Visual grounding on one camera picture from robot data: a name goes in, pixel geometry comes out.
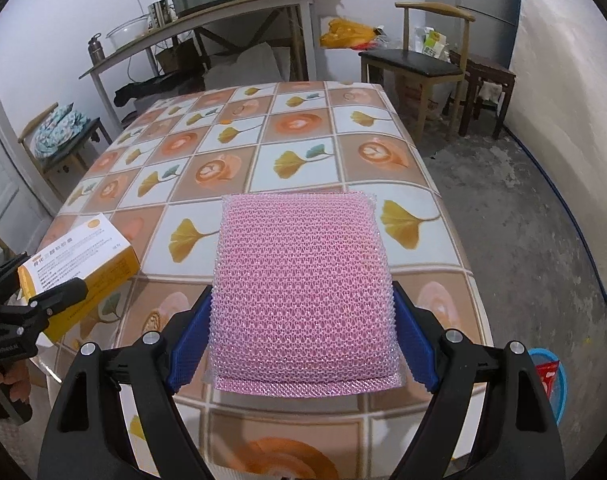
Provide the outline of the person's left hand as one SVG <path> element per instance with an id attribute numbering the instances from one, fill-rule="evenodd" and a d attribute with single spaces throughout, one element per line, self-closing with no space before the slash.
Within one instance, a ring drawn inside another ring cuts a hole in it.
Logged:
<path id="1" fill-rule="evenodd" d="M 12 402 L 29 402 L 31 383 L 26 361 L 13 362 L 6 372 L 0 372 L 0 385 L 9 387 L 9 399 Z"/>

